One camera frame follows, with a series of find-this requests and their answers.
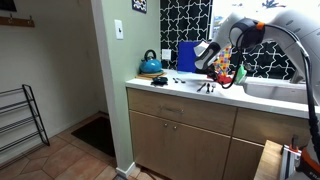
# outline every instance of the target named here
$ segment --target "wall outlet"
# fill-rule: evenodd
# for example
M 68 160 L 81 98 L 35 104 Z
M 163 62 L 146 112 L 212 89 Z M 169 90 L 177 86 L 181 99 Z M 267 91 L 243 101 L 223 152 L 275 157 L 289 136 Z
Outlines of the wall outlet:
M 171 49 L 162 49 L 161 50 L 161 58 L 163 60 L 170 61 L 171 60 Z
M 123 28 L 122 28 L 122 21 L 121 20 L 114 20 L 114 25 L 116 28 L 116 37 L 117 39 L 123 39 Z

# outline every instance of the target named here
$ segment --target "metal shoe rack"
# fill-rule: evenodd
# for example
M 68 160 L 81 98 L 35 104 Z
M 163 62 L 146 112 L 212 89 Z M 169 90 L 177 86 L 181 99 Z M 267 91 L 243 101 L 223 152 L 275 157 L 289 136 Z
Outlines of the metal shoe rack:
M 16 95 L 18 93 L 23 93 L 25 96 L 25 99 L 23 101 L 15 102 L 15 103 L 0 107 L 0 117 L 6 113 L 9 113 L 9 112 L 14 113 L 14 111 L 18 111 L 19 109 L 26 108 L 26 107 L 29 107 L 30 112 L 31 112 L 31 116 L 24 118 L 24 119 L 21 119 L 21 120 L 18 120 L 18 121 L 15 121 L 15 122 L 8 124 L 8 125 L 5 125 L 3 127 L 0 127 L 0 136 L 1 136 L 1 134 L 5 133 L 7 131 L 10 131 L 10 130 L 13 131 L 15 128 L 21 127 L 23 125 L 26 125 L 26 124 L 32 123 L 32 122 L 35 123 L 37 131 L 32 132 L 31 134 L 28 134 L 24 137 L 21 137 L 18 140 L 15 140 L 13 142 L 10 142 L 10 143 L 0 147 L 0 152 L 5 151 L 5 150 L 7 150 L 15 145 L 18 145 L 18 144 L 20 144 L 20 143 L 22 143 L 32 137 L 35 137 L 37 135 L 40 136 L 41 141 L 45 145 L 50 146 L 48 136 L 47 136 L 46 130 L 43 126 L 43 122 L 42 122 L 42 119 L 40 116 L 38 105 L 37 105 L 37 102 L 34 98 L 34 94 L 33 94 L 31 86 L 23 84 L 22 88 L 13 89 L 13 90 L 5 91 L 5 92 L 0 92 L 0 101 L 1 101 L 1 98 L 3 98 L 3 97 L 12 96 L 13 94 Z

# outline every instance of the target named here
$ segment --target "kettle handle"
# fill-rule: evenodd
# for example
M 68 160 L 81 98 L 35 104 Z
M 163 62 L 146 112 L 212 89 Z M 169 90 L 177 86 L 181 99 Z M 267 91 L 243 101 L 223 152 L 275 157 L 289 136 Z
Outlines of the kettle handle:
M 156 52 L 152 49 L 149 49 L 145 54 L 144 54 L 144 60 L 148 61 L 148 54 L 152 53 L 153 59 L 157 59 Z

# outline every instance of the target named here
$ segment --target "blue kettle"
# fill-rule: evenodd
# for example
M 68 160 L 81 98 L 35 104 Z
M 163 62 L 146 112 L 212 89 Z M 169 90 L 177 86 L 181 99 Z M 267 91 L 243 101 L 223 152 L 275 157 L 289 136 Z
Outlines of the blue kettle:
M 140 71 L 142 74 L 154 74 L 162 72 L 162 64 L 156 58 L 156 52 L 154 52 L 152 49 L 149 49 L 144 54 L 144 59 L 141 60 L 140 64 Z

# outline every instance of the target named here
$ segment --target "cabinet handle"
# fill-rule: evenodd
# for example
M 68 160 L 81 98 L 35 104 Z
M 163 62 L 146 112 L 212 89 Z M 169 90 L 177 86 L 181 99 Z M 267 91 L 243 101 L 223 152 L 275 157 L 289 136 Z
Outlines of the cabinet handle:
M 168 108 L 168 107 L 164 107 L 164 106 L 159 106 L 160 110 L 166 110 L 166 111 L 170 111 L 173 113 L 178 113 L 178 114 L 183 114 L 184 111 L 183 109 L 173 109 L 173 108 Z

